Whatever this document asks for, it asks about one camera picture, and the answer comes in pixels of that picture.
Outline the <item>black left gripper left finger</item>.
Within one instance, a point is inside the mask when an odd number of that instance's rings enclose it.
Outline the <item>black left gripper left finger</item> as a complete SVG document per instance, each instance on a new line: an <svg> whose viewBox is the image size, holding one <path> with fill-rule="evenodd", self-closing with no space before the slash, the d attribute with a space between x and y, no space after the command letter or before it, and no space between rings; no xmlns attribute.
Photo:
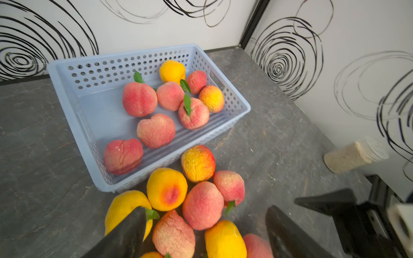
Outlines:
<svg viewBox="0 0 413 258"><path fill-rule="evenodd" d="M135 208L85 258L133 258L140 252L146 230L146 210Z"/></svg>

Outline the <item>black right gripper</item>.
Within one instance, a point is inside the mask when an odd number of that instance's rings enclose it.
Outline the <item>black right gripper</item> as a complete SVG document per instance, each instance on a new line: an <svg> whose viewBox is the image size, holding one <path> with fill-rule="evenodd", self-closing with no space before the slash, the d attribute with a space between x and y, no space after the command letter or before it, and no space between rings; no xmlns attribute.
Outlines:
<svg viewBox="0 0 413 258"><path fill-rule="evenodd" d="M353 190L337 190L319 196L299 197L294 204L310 210L336 210L334 220L345 254L353 258L408 258L390 223L387 209L400 199L377 175L368 200L358 203Z"/></svg>

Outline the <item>yellow peach with leaf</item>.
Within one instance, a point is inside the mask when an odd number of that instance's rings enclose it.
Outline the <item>yellow peach with leaf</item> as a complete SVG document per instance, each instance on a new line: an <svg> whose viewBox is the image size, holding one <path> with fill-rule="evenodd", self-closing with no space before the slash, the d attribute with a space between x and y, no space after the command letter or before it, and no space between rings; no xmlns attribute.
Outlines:
<svg viewBox="0 0 413 258"><path fill-rule="evenodd" d="M146 195L138 190L129 190L114 198L105 217L105 235L108 235L137 207L144 207L146 210L146 229L144 235L144 240L146 240L152 229L153 221L159 219L160 216L156 210L152 209Z"/></svg>

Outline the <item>dark pink peach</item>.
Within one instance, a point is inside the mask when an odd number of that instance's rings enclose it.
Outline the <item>dark pink peach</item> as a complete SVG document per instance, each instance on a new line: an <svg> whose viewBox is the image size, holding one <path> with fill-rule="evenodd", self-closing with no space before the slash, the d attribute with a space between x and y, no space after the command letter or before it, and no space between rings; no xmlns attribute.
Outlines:
<svg viewBox="0 0 413 258"><path fill-rule="evenodd" d="M111 174L127 174L140 165L143 154L142 144L137 139L114 140L105 148L104 164Z"/></svg>

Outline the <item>orange yellow peach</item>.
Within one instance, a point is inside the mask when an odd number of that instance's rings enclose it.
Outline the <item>orange yellow peach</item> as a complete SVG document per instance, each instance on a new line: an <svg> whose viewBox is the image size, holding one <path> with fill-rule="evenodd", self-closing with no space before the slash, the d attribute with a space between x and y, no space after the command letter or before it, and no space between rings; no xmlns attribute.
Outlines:
<svg viewBox="0 0 413 258"><path fill-rule="evenodd" d="M225 106L225 100L222 91L216 86L204 87L200 94L199 100L209 109L210 113L216 114L222 111Z"/></svg>

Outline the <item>red orange peach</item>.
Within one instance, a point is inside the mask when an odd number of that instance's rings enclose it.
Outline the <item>red orange peach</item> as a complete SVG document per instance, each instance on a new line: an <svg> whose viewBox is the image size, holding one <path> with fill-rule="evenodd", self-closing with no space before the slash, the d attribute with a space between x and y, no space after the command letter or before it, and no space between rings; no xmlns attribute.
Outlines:
<svg viewBox="0 0 413 258"><path fill-rule="evenodd" d="M209 109L199 99L185 94L178 110L181 124L188 130L197 130L209 121Z"/></svg>

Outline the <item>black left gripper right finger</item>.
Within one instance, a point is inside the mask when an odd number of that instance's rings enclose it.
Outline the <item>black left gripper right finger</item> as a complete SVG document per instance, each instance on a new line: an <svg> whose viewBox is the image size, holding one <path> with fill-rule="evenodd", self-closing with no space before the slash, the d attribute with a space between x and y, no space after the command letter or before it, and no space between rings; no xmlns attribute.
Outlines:
<svg viewBox="0 0 413 258"><path fill-rule="evenodd" d="M265 224L273 255L277 258L333 257L275 205L267 209Z"/></svg>

